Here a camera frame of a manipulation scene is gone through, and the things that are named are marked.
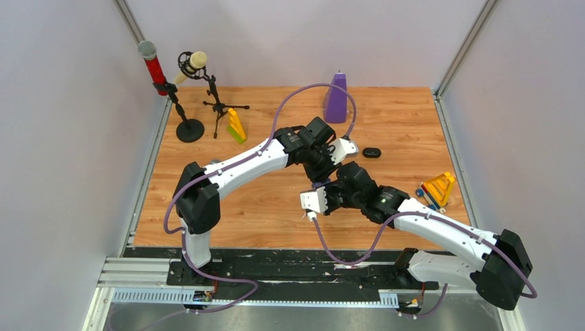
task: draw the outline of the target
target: red microphone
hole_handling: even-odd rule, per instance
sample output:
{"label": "red microphone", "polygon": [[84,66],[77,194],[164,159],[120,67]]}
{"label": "red microphone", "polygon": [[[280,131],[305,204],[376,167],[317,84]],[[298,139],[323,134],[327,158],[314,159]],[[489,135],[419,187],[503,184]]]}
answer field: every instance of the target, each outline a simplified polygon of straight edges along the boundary
{"label": "red microphone", "polygon": [[[150,72],[152,81],[155,84],[164,85],[166,78],[157,58],[157,47],[151,41],[143,40],[138,44],[138,52],[144,58],[144,62]],[[159,90],[158,88],[157,91],[160,95],[167,95],[167,92]]]}

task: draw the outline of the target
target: condenser microphone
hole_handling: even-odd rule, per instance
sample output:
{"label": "condenser microphone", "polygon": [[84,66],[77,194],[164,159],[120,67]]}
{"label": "condenser microphone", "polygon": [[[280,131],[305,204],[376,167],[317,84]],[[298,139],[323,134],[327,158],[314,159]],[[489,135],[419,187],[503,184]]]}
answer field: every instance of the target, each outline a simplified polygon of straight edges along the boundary
{"label": "condenser microphone", "polygon": [[179,61],[181,72],[179,72],[173,81],[175,85],[183,83],[187,78],[194,78],[196,71],[205,67],[205,64],[207,63],[207,55],[203,52],[183,52],[179,55],[179,58],[183,55],[188,56],[189,61]]}

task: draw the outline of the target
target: colorful toy pieces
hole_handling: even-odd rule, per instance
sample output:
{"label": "colorful toy pieces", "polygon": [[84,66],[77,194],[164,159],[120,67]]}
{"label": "colorful toy pieces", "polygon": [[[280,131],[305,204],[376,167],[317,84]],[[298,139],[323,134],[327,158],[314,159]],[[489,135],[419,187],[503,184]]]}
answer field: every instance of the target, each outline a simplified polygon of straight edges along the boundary
{"label": "colorful toy pieces", "polygon": [[428,207],[445,213],[445,206],[448,204],[451,190],[455,186],[455,177],[450,172],[445,172],[430,181],[421,183],[416,190],[417,197],[423,197],[428,202]]}

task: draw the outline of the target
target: tripod stand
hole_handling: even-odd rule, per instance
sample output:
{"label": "tripod stand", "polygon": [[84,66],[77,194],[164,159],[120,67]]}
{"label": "tripod stand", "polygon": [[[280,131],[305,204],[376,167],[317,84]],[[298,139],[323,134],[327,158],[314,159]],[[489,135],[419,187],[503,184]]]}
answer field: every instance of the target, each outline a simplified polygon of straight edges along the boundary
{"label": "tripod stand", "polygon": [[213,132],[213,138],[217,139],[217,125],[219,123],[219,120],[225,114],[228,113],[228,111],[225,110],[225,108],[250,109],[250,106],[232,106],[232,105],[226,105],[225,103],[222,103],[219,100],[219,95],[217,94],[217,86],[215,85],[215,76],[211,75],[211,77],[209,77],[207,75],[207,72],[205,72],[205,67],[203,67],[202,70],[204,71],[204,75],[201,78],[205,79],[207,81],[207,83],[209,84],[209,90],[207,90],[207,95],[212,95],[213,99],[215,99],[215,103],[209,103],[207,101],[203,101],[203,104],[205,106],[212,106],[213,111],[217,113],[217,117],[215,118],[215,131]]}

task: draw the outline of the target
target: white wall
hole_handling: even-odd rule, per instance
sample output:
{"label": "white wall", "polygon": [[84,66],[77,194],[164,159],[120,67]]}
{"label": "white wall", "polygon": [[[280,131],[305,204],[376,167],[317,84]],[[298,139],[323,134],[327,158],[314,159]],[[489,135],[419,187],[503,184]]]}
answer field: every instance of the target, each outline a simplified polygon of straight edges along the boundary
{"label": "white wall", "polygon": [[158,98],[112,1],[11,1],[0,31],[0,330],[80,330]]}
{"label": "white wall", "polygon": [[435,88],[484,0],[128,3],[170,77],[181,52],[203,50],[223,86],[300,86],[341,70],[352,86]]}
{"label": "white wall", "polygon": [[446,97],[478,222],[520,234],[527,330],[582,330],[585,3],[501,1]]}

